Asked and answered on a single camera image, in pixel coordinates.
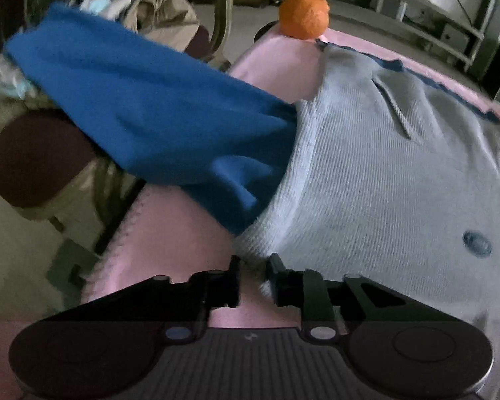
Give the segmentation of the grey and blue sweater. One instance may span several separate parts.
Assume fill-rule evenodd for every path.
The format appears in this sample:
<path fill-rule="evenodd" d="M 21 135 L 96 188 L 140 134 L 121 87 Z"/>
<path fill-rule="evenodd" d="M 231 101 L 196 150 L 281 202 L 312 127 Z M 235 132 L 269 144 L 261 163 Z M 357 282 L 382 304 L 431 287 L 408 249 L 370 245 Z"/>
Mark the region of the grey and blue sweater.
<path fill-rule="evenodd" d="M 182 188 L 256 267 L 360 274 L 482 327 L 500 399 L 500 123 L 394 61 L 322 48 L 288 104 L 145 40 L 59 107 L 123 169 Z"/>

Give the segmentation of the pile of folded clothes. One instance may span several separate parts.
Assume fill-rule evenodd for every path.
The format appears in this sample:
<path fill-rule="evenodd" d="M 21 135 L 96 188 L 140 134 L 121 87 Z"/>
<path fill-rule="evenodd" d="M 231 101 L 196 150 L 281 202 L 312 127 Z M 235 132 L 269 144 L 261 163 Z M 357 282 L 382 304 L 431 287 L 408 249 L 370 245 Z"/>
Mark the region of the pile of folded clothes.
<path fill-rule="evenodd" d="M 145 40 L 184 52 L 200 22 L 188 0 L 83 0 L 52 5 L 39 25 L 10 39 L 0 52 L 0 133 L 31 110 L 54 107 L 75 93 L 65 77 L 74 61 L 98 81 L 102 64 Z"/>

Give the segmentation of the pink printed towel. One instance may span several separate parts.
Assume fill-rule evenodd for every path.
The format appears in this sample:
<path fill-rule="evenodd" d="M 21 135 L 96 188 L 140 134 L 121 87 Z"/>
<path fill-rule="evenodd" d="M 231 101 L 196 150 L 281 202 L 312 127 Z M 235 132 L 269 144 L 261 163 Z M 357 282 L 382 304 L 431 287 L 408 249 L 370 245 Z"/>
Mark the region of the pink printed towel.
<path fill-rule="evenodd" d="M 366 52 L 383 60 L 400 60 L 411 70 L 446 87 L 482 112 L 500 117 L 500 105 L 472 88 L 421 64 L 421 57 L 405 57 L 391 45 L 378 46 L 354 35 L 328 29 L 322 39 Z M 322 62 L 314 42 L 296 40 L 273 27 L 239 57 L 229 74 L 253 84 L 286 102 L 312 98 L 321 81 Z M 232 237 L 201 206 L 176 187 L 146 185 L 126 213 L 102 260 L 87 279 L 82 303 L 136 284 L 154 275 L 167 275 L 176 283 L 192 274 L 227 268 Z M 236 309 L 215 310 L 212 327 L 281 328 L 299 324 L 295 308 L 276 308 L 259 290 L 249 273 L 242 277 L 242 297 Z"/>

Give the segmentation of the dark red chair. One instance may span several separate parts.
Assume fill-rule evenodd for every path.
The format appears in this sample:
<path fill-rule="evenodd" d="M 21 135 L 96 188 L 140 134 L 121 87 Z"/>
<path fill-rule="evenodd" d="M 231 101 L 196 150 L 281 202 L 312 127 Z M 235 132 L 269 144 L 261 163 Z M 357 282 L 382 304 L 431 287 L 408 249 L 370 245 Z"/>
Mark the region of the dark red chair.
<path fill-rule="evenodd" d="M 0 47 L 40 23 L 53 2 L 0 0 Z M 227 70 L 222 50 L 234 0 L 109 0 L 101 15 L 146 39 Z M 0 196 L 23 218 L 64 231 L 61 215 L 89 198 L 105 236 L 113 234 L 142 189 L 124 187 L 124 171 L 0 52 Z"/>

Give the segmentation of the orange tangerine fruit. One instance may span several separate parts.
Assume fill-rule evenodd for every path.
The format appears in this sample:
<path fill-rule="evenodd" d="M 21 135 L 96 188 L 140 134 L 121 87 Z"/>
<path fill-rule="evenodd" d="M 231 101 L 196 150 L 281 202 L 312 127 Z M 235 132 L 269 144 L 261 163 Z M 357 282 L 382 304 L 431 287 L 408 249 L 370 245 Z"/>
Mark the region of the orange tangerine fruit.
<path fill-rule="evenodd" d="M 327 0 L 284 0 L 278 15 L 281 33 L 298 40 L 319 38 L 330 24 Z"/>

